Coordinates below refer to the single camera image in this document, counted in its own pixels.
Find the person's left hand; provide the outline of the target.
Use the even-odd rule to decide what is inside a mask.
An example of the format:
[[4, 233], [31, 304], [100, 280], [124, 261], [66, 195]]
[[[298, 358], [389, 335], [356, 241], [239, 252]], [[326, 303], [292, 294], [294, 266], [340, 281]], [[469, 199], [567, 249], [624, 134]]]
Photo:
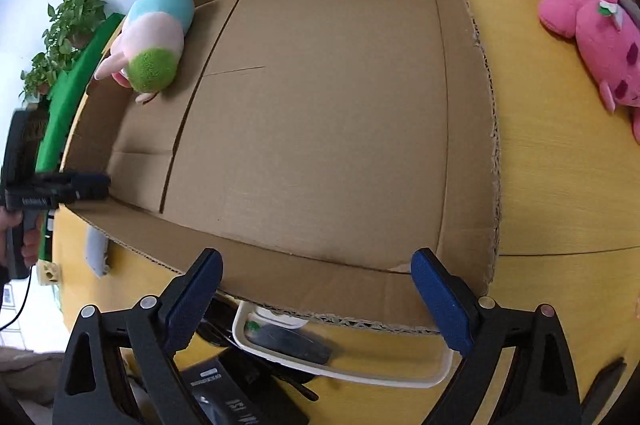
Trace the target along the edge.
[[[22, 222], [22, 219], [22, 213], [8, 212], [5, 208], [0, 208], [0, 260], [3, 267], [6, 267], [6, 231], [17, 227]], [[26, 267], [32, 267], [37, 263], [42, 223], [43, 216], [39, 215], [36, 219], [35, 227], [24, 231], [20, 252]]]

